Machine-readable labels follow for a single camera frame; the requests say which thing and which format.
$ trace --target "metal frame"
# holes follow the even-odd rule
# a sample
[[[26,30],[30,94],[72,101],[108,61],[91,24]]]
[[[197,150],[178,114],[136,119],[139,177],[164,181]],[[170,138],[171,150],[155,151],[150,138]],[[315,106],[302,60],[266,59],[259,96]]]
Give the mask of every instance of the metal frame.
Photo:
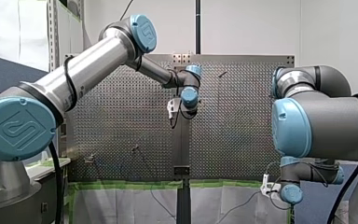
[[[60,66],[57,0],[48,0],[48,56],[51,72]]]

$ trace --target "metal stand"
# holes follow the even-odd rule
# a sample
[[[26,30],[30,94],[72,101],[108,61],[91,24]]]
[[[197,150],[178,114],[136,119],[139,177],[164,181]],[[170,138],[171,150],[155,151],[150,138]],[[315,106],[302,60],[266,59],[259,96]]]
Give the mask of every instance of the metal stand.
[[[183,187],[177,190],[176,224],[189,224],[191,223],[190,120],[183,118],[180,112],[177,116],[179,118],[173,130],[173,171],[175,179],[183,182]]]

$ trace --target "green tape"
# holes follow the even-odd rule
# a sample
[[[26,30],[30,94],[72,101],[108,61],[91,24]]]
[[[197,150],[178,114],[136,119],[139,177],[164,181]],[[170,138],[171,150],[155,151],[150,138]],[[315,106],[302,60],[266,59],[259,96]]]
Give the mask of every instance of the green tape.
[[[260,188],[262,185],[259,181],[229,180],[229,179],[207,179],[207,180],[190,180],[192,189],[202,188],[221,188],[224,186]],[[74,223],[74,205],[75,198],[79,191],[88,189],[181,189],[182,181],[160,181],[160,182],[130,182],[124,180],[98,180],[94,182],[73,182],[68,185],[67,201],[69,204],[69,224]]]
[[[260,188],[261,185],[262,183],[259,181],[247,181],[247,180],[229,180],[229,179],[190,180],[190,187],[192,189],[219,188],[224,186]]]

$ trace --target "perforated metal panel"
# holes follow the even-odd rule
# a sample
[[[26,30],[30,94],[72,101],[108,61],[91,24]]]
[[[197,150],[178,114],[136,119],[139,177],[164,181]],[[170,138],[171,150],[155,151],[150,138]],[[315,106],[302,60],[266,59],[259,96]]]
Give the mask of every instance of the perforated metal panel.
[[[279,156],[270,129],[271,74],[287,56],[195,56],[201,106],[192,122],[192,178],[260,179]]]
[[[172,131],[166,110],[171,98],[171,91],[156,81],[127,66],[118,68],[67,118],[68,155],[74,159],[70,180],[172,179]],[[85,162],[91,155],[94,160]]]
[[[150,58],[172,66],[172,55]],[[203,69],[201,104],[189,130],[192,178],[260,179],[267,164],[279,159],[270,129],[271,74],[293,61],[291,56],[191,56]],[[173,179],[166,111],[171,98],[170,90],[125,66],[89,92],[68,116],[70,180]],[[142,153],[132,152],[137,145]],[[91,155],[94,161],[86,163]]]

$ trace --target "robot logo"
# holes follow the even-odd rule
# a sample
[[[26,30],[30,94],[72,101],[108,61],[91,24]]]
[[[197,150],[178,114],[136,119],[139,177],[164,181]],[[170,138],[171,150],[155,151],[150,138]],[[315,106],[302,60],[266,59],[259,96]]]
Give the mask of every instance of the robot logo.
[[[17,150],[23,150],[46,129],[27,110],[18,111],[0,124],[0,137]]]
[[[149,40],[149,42],[152,42],[155,39],[155,34],[153,33],[153,27],[149,21],[142,24],[141,29],[142,29],[142,34],[144,35],[144,37],[146,37]]]

